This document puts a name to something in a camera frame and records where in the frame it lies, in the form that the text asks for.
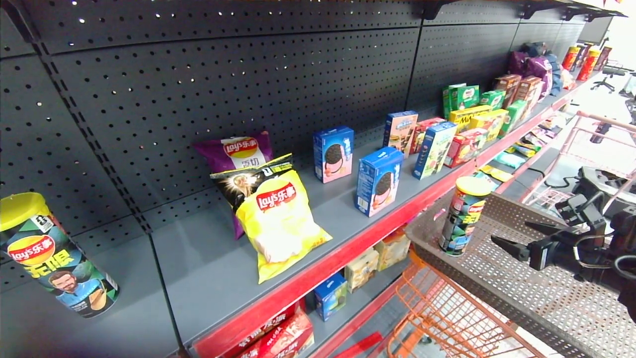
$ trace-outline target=red snack box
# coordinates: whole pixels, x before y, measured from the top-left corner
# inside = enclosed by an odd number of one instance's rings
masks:
[[[236,347],[225,352],[219,358],[235,358],[236,356],[239,356],[239,353],[243,352],[246,347],[249,347],[250,344],[254,343],[257,339],[261,338],[263,335],[265,335],[265,333],[276,328],[279,324],[281,324],[283,321],[285,321],[289,317],[292,317],[296,313],[296,310],[304,309],[304,307],[305,307],[304,298],[298,300],[298,302],[287,307],[283,312],[280,312],[274,318],[265,322],[265,324],[263,324],[262,327],[260,327],[255,332],[250,334],[246,339],[241,341],[241,343],[239,343]]]
[[[474,128],[455,135],[444,165],[454,168],[477,157],[486,143],[488,129]]]
[[[497,79],[495,90],[502,90],[506,93],[502,108],[506,109],[512,102],[514,102],[513,100],[520,82],[520,75],[506,75]]]
[[[422,149],[422,142],[426,136],[426,130],[436,124],[444,122],[445,119],[434,117],[431,119],[423,120],[415,124],[415,131],[411,137],[411,154],[419,153]]]
[[[296,313],[264,335],[238,358],[293,358],[314,344],[314,328],[305,312]]]

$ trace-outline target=store shelf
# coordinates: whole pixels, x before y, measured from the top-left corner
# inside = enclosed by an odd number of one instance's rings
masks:
[[[470,175],[569,101],[578,88],[538,104],[530,118],[496,141],[474,161],[422,181],[411,176],[415,156],[401,172],[397,198],[375,217],[353,205],[357,168],[351,176],[323,185],[310,170],[300,176],[310,197],[315,221],[334,238],[279,276],[257,284],[256,252],[245,238],[233,240],[230,210],[219,201],[209,210],[159,228],[155,237],[170,302],[182,340],[201,357],[233,347],[353,258],[448,192],[455,180]],[[356,148],[356,160],[378,149]]]
[[[176,350],[148,237],[130,240],[91,260],[120,286],[113,307],[84,319],[35,281],[4,292],[2,357],[165,357]]]

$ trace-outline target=yellow chip bag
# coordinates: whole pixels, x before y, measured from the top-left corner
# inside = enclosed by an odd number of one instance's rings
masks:
[[[258,283],[278,275],[332,239],[314,222],[292,155],[210,177],[230,202],[258,252]]]

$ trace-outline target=oreo box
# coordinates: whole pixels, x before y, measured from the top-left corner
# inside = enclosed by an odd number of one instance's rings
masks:
[[[360,159],[356,208],[371,217],[393,203],[399,183],[404,154],[384,147]]]
[[[351,174],[354,131],[341,125],[314,133],[315,174],[323,183]]]
[[[456,132],[457,125],[451,122],[442,122],[426,130],[422,149],[413,170],[415,178],[421,180],[441,169]]]

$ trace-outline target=lay's logo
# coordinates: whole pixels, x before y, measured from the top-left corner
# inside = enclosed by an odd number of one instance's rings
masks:
[[[248,158],[256,153],[258,142],[252,137],[243,137],[232,143],[223,144],[223,151],[229,157]]]

